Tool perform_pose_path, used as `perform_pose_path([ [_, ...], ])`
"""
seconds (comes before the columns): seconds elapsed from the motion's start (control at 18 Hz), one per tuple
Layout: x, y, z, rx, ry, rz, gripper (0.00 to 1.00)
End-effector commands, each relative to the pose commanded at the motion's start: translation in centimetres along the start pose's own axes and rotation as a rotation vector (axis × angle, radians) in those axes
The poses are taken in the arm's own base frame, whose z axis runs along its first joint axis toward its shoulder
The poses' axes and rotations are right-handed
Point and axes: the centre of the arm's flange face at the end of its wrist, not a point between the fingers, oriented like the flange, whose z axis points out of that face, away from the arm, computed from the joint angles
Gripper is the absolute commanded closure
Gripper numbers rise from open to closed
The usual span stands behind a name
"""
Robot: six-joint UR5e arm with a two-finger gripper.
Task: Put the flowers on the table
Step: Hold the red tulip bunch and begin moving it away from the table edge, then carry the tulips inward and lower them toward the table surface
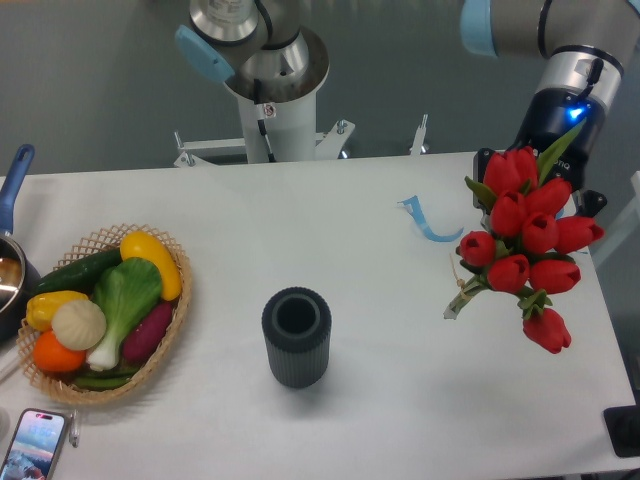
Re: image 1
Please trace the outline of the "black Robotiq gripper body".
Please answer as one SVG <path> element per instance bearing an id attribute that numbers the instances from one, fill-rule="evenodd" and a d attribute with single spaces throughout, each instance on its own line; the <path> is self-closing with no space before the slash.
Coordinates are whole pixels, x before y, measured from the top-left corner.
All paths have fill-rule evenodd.
<path id="1" fill-rule="evenodd" d="M 552 174 L 569 181 L 574 189 L 582 189 L 586 165 L 605 120 L 604 107 L 590 97 L 582 99 L 568 90 L 541 90 L 533 96 L 509 148 L 531 146 L 541 153 L 584 122 L 580 133 L 551 170 Z"/>

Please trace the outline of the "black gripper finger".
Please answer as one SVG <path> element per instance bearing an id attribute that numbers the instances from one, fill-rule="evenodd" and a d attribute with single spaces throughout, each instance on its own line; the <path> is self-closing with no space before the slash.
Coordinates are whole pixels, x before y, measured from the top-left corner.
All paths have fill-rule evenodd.
<path id="1" fill-rule="evenodd" d="M 495 150 L 489 148 L 481 148 L 478 150 L 473 158 L 473 180 L 483 184 L 484 176 L 489 164 L 491 157 L 496 153 Z M 478 198 L 476 194 L 473 194 L 473 206 L 476 209 L 479 209 L 482 214 L 482 220 L 488 221 L 490 216 L 490 211 L 492 207 L 487 207 L 481 199 Z"/>
<path id="2" fill-rule="evenodd" d="M 580 217 L 595 218 L 607 206 L 607 197 L 598 191 L 581 189 L 574 197 L 576 215 Z"/>

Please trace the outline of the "silver robot arm base left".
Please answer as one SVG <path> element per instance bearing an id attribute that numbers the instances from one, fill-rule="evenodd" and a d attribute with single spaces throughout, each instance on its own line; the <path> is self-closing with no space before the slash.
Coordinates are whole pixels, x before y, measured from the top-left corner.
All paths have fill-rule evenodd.
<path id="1" fill-rule="evenodd" d="M 329 72 L 327 48 L 302 25 L 299 1 L 192 1 L 175 42 L 196 72 L 256 104 L 298 100 Z"/>

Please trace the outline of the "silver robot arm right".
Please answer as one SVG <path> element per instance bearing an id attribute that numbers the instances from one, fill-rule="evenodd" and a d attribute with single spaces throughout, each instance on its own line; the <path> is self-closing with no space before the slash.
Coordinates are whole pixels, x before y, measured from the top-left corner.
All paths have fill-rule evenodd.
<path id="1" fill-rule="evenodd" d="M 542 152 L 581 124 L 551 173 L 571 183 L 580 214 L 597 215 L 607 200 L 585 189 L 585 168 L 639 41 L 638 2 L 467 1 L 460 32 L 474 54 L 546 60 L 512 145 Z"/>

